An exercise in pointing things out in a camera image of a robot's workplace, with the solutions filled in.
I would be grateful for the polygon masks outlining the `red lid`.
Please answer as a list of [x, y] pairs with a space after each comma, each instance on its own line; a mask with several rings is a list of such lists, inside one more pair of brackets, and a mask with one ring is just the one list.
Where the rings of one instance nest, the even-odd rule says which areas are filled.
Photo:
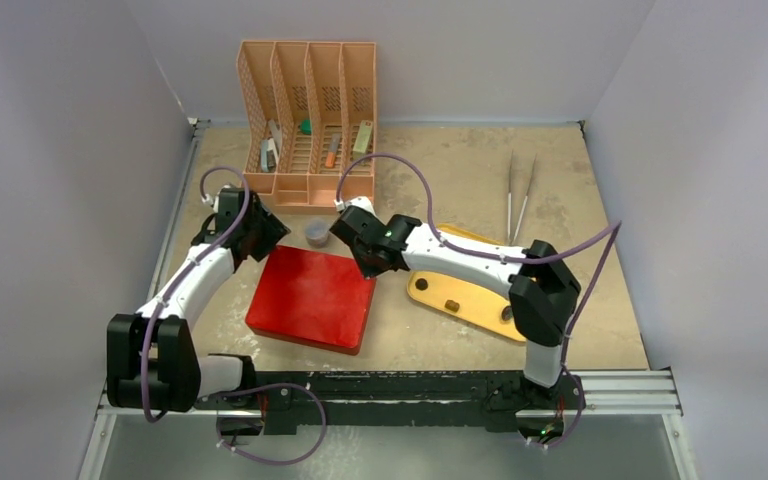
[[268, 256], [245, 324], [262, 336], [355, 356], [375, 287], [351, 258], [278, 246]]

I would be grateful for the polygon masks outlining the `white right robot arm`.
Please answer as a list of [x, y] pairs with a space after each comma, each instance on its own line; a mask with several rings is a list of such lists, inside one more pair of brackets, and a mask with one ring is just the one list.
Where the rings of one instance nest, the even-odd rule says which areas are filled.
[[544, 407], [559, 396], [563, 343], [581, 285], [551, 244], [536, 240], [522, 249], [444, 236], [400, 214], [382, 222], [361, 197], [336, 207], [330, 231], [349, 248], [364, 277], [432, 272], [506, 298], [513, 324], [526, 340], [524, 399]]

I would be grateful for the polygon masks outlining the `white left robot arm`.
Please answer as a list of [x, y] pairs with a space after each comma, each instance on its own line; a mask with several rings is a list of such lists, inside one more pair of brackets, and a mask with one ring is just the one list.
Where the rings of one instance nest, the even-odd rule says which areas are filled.
[[200, 355], [192, 329], [242, 263], [264, 260], [289, 232], [258, 194], [222, 188], [167, 284], [136, 312], [108, 323], [108, 402], [140, 409], [151, 422], [167, 412], [187, 412], [214, 394], [235, 409], [252, 405], [258, 395], [252, 359]]

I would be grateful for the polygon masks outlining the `metal tongs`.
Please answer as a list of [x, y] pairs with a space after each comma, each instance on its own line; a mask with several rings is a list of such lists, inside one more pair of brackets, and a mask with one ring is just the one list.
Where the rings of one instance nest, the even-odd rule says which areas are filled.
[[507, 191], [507, 244], [512, 246], [519, 236], [531, 193], [537, 165], [537, 154], [534, 154], [524, 167], [514, 150], [510, 153], [508, 165]]

